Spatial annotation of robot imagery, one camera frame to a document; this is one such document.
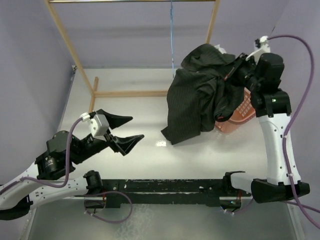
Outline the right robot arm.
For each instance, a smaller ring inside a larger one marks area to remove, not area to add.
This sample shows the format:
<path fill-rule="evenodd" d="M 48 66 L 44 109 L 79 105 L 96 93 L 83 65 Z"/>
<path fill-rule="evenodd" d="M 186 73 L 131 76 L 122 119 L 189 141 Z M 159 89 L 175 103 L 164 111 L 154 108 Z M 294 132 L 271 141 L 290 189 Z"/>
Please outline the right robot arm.
<path fill-rule="evenodd" d="M 254 178 L 244 171 L 229 174 L 222 183 L 228 196 L 239 190 L 252 194 L 261 203 L 293 200 L 310 193 L 310 185 L 302 182 L 296 167 L 290 131 L 292 120 L 289 95 L 280 89 L 285 65 L 283 58 L 274 53 L 263 53 L 258 61 L 242 53 L 234 61 L 225 80 L 250 92 L 250 102 L 262 129 L 267 156 L 267 175 Z"/>

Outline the light blue wire hanger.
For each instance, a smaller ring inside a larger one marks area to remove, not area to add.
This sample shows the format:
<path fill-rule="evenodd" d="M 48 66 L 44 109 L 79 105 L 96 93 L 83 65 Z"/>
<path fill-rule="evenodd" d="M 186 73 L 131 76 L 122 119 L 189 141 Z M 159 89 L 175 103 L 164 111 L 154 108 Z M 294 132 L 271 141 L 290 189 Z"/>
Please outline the light blue wire hanger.
<path fill-rule="evenodd" d="M 172 79 L 175 77 L 175 63 L 174 63 L 174 6 L 173 0 L 170 0 L 170 49 L 171 49 L 171 68 L 172 68 Z"/>

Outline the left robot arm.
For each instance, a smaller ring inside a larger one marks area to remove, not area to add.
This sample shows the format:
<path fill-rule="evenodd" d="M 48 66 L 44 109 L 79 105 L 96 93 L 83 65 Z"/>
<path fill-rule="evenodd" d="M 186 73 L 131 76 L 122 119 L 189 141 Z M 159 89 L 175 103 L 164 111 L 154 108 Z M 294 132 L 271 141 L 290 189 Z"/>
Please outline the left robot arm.
<path fill-rule="evenodd" d="M 99 172 L 76 179 L 70 173 L 92 156 L 110 148 L 126 156 L 145 136 L 117 137 L 112 130 L 133 119 L 103 109 L 83 113 L 69 131 L 61 130 L 46 142 L 46 151 L 23 173 L 0 187 L 0 219 L 19 219 L 40 205 L 73 196 L 98 196 L 104 189 Z"/>

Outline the dark pinstriped shirt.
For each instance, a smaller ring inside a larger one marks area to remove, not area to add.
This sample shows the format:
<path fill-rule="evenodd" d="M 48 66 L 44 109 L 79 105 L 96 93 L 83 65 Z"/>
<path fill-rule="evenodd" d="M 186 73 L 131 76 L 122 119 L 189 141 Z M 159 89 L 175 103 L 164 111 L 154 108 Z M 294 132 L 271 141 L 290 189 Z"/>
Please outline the dark pinstriped shirt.
<path fill-rule="evenodd" d="M 224 80 L 235 60 L 211 44 L 196 47 L 182 60 L 167 91 L 167 126 L 161 130 L 172 145 L 212 131 L 244 101 L 244 87 Z"/>

